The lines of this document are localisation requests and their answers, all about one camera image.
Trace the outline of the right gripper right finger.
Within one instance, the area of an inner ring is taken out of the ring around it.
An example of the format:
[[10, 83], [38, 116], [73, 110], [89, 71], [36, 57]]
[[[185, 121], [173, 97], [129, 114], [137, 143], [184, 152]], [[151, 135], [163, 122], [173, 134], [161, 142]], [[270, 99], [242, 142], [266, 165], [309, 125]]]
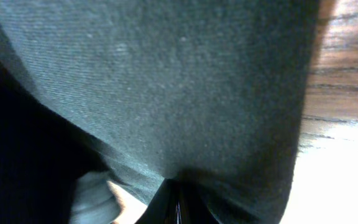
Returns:
[[178, 183], [177, 223], [218, 224], [203, 203], [197, 188], [190, 183]]

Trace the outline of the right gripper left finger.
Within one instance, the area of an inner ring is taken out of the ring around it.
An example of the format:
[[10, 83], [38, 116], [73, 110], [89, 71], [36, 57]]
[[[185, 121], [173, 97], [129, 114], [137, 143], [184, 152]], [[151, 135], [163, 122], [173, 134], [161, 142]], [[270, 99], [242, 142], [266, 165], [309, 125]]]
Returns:
[[165, 179], [135, 224], [178, 224], [178, 184]]

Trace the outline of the black t-shirt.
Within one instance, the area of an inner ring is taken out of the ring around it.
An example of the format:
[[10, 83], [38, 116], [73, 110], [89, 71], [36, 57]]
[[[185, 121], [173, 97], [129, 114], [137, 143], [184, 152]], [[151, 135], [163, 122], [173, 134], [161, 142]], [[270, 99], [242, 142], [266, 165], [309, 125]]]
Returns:
[[287, 206], [319, 2], [0, 1], [0, 64], [149, 205], [194, 185], [218, 223]]

